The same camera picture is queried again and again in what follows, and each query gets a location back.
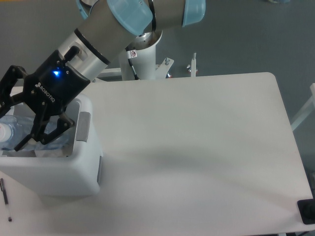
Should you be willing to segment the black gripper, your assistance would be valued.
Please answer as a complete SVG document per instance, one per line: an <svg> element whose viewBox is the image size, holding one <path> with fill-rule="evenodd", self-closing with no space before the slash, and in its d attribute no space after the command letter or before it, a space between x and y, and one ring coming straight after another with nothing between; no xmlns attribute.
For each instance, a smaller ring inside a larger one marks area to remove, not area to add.
<svg viewBox="0 0 315 236"><path fill-rule="evenodd" d="M12 65L0 81L0 116L3 117L12 106L24 102L36 114L43 112L45 117L62 114L67 105L89 85L90 81L70 67L69 62L79 50L68 50L64 56L55 50L48 59L32 74L27 75L21 66ZM15 84L24 80L23 93L11 96ZM23 150L29 141L47 145L70 129L75 122L69 117L56 121L45 120L36 127L33 118L31 132L14 148Z"/></svg>

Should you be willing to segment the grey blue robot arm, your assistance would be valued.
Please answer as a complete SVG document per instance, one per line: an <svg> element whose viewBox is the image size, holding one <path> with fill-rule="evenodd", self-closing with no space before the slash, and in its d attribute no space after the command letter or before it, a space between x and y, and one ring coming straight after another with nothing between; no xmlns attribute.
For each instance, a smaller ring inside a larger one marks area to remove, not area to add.
<svg viewBox="0 0 315 236"><path fill-rule="evenodd" d="M12 65L0 82L0 114L23 103L35 114L29 140L47 145L72 128L65 111L136 37L200 22L204 0L98 0L87 19L32 74Z"/></svg>

